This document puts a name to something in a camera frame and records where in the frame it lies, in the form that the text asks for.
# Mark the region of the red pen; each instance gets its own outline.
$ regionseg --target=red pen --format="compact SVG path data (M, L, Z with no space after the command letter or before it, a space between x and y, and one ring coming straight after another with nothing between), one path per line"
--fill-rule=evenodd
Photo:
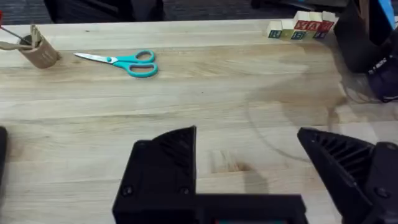
M23 42L25 42L25 43L27 43L29 45L32 45L32 43L30 43L29 41L25 40L23 37L21 37L18 34L15 34L15 33L11 32L11 31L7 30L6 28L4 28L2 26L2 11L1 10L0 10L0 29L2 29L4 31L6 31L7 33L13 35L14 37L18 37L21 41L23 41Z

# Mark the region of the scissors blade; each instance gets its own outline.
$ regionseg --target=scissors blade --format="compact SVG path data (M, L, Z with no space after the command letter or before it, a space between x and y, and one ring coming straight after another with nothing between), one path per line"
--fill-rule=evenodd
M112 61L108 61L108 57L102 57L99 55L91 55L91 54L84 54L84 53L74 53L77 57L85 58L88 60L94 60L96 62L103 62L103 63L113 63Z

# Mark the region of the red component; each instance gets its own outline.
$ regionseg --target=red component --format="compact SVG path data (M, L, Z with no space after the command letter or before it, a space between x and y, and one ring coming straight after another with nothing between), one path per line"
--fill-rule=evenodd
M1 27L1 24L2 24L2 11L0 10L0 27Z

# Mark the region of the teal scissors handle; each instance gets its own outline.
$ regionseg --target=teal scissors handle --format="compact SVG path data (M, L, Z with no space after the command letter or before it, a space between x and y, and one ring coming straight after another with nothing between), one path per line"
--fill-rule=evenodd
M131 63L131 62L118 61L113 63L113 65L119 68L124 68L130 76L136 78L151 77L155 75L158 71L157 64L155 63ZM133 72L132 71L133 68L152 68L152 70L149 72L138 73L138 72Z
M148 59L139 59L140 56L149 55ZM151 63L155 61L155 53L151 50L140 50L136 54L129 56L118 56L116 57L122 62L132 62L132 63Z
M140 56L149 55L147 59L139 59ZM140 50L136 54L129 56L118 56L116 57L117 62L113 63L114 66L124 68L128 74L136 78L147 78L155 75L158 71L157 64L155 61L155 53L151 50ZM133 68L153 68L149 72L133 72Z

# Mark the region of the wood grain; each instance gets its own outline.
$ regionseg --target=wood grain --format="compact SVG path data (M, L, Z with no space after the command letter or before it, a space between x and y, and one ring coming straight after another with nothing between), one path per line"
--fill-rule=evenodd
M198 192L302 194L310 223L339 223L296 133L308 126L397 142L396 104L368 97L333 34L268 39L267 23L39 26L62 54L46 70L0 52L0 120L10 132L0 223L114 223L133 143L193 124ZM155 51L158 75L131 78L72 54L139 49Z

